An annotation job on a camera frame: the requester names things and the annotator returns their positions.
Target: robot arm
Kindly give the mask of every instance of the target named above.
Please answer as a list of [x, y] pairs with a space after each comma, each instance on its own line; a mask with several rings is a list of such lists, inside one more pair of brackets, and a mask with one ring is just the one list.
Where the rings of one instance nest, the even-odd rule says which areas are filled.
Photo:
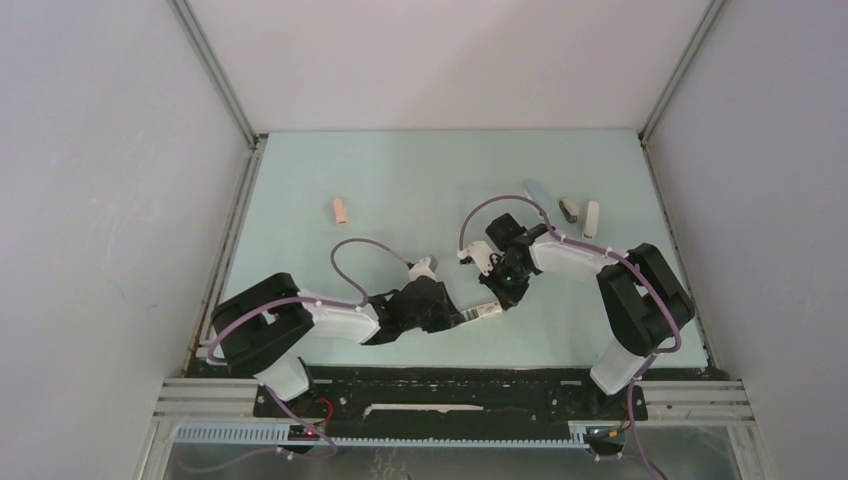
[[278, 273], [215, 308], [212, 324], [220, 337], [210, 353], [220, 344], [230, 374], [256, 377], [282, 400], [293, 399], [312, 383], [302, 360], [290, 351], [303, 338], [379, 345], [414, 328], [433, 333], [464, 323], [436, 279], [436, 266], [433, 257], [419, 260], [409, 267], [410, 281], [402, 290], [358, 306], [305, 292], [291, 275]]
[[[580, 280], [597, 281], [614, 338], [590, 375], [605, 395], [620, 392], [647, 357], [672, 336], [659, 306], [650, 295], [639, 292], [638, 280], [609, 256], [610, 251], [595, 253], [564, 243], [544, 224], [527, 230], [509, 214], [495, 219], [486, 234], [501, 253], [486, 242], [474, 242], [458, 256], [463, 263], [477, 265], [480, 283], [492, 290], [504, 310], [523, 298], [532, 275], [563, 272]], [[694, 317], [692, 301], [655, 246], [642, 244], [617, 253], [636, 265], [654, 287], [678, 328]]]
[[[486, 242], [474, 242], [459, 257], [462, 263], [477, 265], [480, 283], [492, 290], [503, 310], [518, 305], [532, 275], [565, 272], [582, 280], [595, 278], [614, 335], [590, 372], [602, 395], [618, 394], [672, 336], [660, 307], [639, 292], [638, 280], [611, 251], [573, 246], [544, 224], [528, 230], [509, 214], [493, 221], [486, 233], [497, 251]], [[642, 244], [618, 255], [636, 265], [678, 328], [689, 322], [692, 302], [656, 247]], [[435, 270], [434, 258], [421, 259], [409, 267], [410, 281], [403, 289], [368, 297], [360, 305], [302, 291], [289, 274], [273, 275], [215, 308], [212, 323], [220, 335], [210, 345], [210, 358], [220, 344], [231, 374], [256, 377], [282, 400], [293, 399], [311, 386], [305, 365], [290, 352], [303, 338], [379, 345], [415, 328], [433, 333], [466, 322]]]

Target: pink object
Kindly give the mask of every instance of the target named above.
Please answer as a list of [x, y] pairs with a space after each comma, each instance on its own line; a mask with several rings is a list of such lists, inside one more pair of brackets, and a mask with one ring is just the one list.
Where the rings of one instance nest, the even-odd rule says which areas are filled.
[[333, 210], [336, 212], [336, 225], [347, 224], [347, 212], [345, 212], [341, 198], [333, 200]]

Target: black mounting plate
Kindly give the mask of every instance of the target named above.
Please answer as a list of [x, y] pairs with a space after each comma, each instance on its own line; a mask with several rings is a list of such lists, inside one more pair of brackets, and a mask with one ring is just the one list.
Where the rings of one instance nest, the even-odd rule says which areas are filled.
[[[308, 394], [289, 405], [298, 416], [325, 418], [328, 408], [317, 399], [329, 400], [334, 413], [327, 433], [334, 437], [559, 440], [571, 437], [569, 421], [619, 422], [627, 414], [623, 401], [593, 413], [587, 406], [586, 387], [573, 380], [540, 378], [534, 370], [514, 370], [508, 376], [492, 375], [495, 371], [490, 370], [489, 378], [479, 373], [468, 375], [467, 369], [429, 369], [423, 375], [401, 374], [394, 378], [388, 371], [400, 373], [407, 369], [368, 369], [384, 370], [382, 375], [370, 377], [350, 376], [347, 374], [353, 372], [345, 370], [352, 369], [338, 372], [341, 375], [335, 378], [321, 375]], [[641, 388], [634, 388], [633, 401], [636, 419], [647, 419]], [[380, 410], [374, 404], [480, 408]], [[264, 387], [257, 389], [253, 414], [259, 418], [286, 417]]]

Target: light green table surface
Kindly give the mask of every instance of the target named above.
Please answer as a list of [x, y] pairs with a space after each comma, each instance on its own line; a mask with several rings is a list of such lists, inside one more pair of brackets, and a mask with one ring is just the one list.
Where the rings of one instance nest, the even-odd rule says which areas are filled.
[[[373, 238], [416, 260], [439, 259], [439, 279], [462, 310], [494, 300], [473, 265], [456, 258], [459, 227], [480, 202], [523, 194], [526, 179], [552, 196], [600, 202], [595, 243], [628, 249], [653, 243], [676, 269], [668, 233], [636, 134], [628, 130], [275, 133], [268, 140], [229, 275], [227, 298], [276, 272], [301, 289], [357, 300], [336, 276], [329, 253], [340, 240]], [[337, 226], [340, 197], [348, 225]], [[466, 243], [487, 239], [485, 227], [510, 212], [530, 227], [526, 204], [498, 202], [469, 225]], [[580, 235], [554, 212], [557, 228]], [[406, 269], [370, 245], [353, 244], [339, 265], [370, 293], [401, 288]], [[683, 349], [657, 366], [703, 367], [694, 324]], [[313, 365], [588, 366], [612, 333], [596, 284], [563, 274], [533, 277], [522, 302], [506, 314], [453, 330], [407, 332], [392, 344], [362, 346], [305, 339], [294, 351]]]

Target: white wall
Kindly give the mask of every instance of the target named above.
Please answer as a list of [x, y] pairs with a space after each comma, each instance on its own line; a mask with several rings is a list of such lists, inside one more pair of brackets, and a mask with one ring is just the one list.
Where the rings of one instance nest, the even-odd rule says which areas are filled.
[[165, 0], [2, 10], [0, 477], [129, 478], [246, 147]]
[[785, 479], [845, 476], [846, 24], [840, 0], [730, 2], [652, 141], [702, 317]]
[[641, 128], [709, 0], [194, 0], [254, 128]]

